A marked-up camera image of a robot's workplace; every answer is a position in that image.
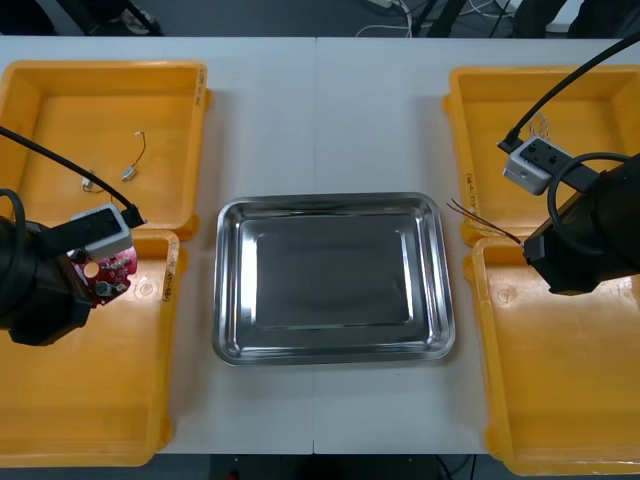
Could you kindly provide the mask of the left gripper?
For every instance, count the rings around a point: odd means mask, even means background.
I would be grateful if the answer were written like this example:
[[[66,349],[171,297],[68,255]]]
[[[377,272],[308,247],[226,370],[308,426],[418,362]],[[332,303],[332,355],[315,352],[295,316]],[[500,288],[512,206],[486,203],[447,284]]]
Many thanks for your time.
[[[69,258],[29,260],[8,284],[7,331],[17,344],[51,345],[83,327],[92,308],[88,287]]]

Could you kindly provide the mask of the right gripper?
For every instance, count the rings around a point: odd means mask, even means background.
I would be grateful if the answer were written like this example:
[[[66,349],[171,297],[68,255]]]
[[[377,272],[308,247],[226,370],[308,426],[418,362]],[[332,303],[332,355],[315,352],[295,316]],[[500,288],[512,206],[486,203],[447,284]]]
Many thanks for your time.
[[[600,246],[601,241],[593,229],[592,211],[592,208],[566,209],[561,212],[561,219],[579,240]],[[598,285],[593,273],[596,257],[568,245],[556,233],[551,221],[545,222],[524,241],[523,256],[526,263],[545,280],[552,294],[587,294]]]

